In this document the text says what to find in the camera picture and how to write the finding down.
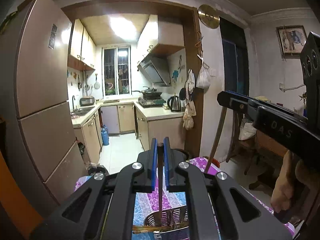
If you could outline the person's right hand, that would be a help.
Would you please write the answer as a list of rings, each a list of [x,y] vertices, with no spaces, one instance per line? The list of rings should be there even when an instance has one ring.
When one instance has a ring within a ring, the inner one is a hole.
[[[302,159],[294,165],[293,153],[287,151],[271,197],[271,206],[275,213],[279,214],[294,207],[293,198],[301,195],[298,183],[303,184],[303,189],[308,189],[309,192],[303,204],[297,206],[293,217],[306,220],[313,202],[319,196],[319,168],[304,165]]]

